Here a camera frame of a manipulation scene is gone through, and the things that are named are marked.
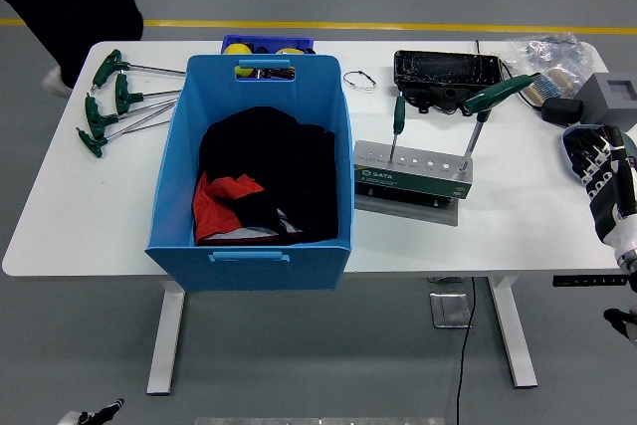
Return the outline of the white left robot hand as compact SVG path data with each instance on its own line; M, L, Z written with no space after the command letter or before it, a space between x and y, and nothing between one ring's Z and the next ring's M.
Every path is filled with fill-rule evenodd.
M122 398L115 400L110 405L97 412L71 410L59 421L58 425L103 425L113 419L122 408L125 401Z

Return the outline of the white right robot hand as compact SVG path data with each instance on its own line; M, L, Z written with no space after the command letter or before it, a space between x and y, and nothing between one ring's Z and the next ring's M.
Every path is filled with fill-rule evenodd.
M562 137L573 173L583 185L598 239L618 266L636 272L636 149L616 126L580 125Z

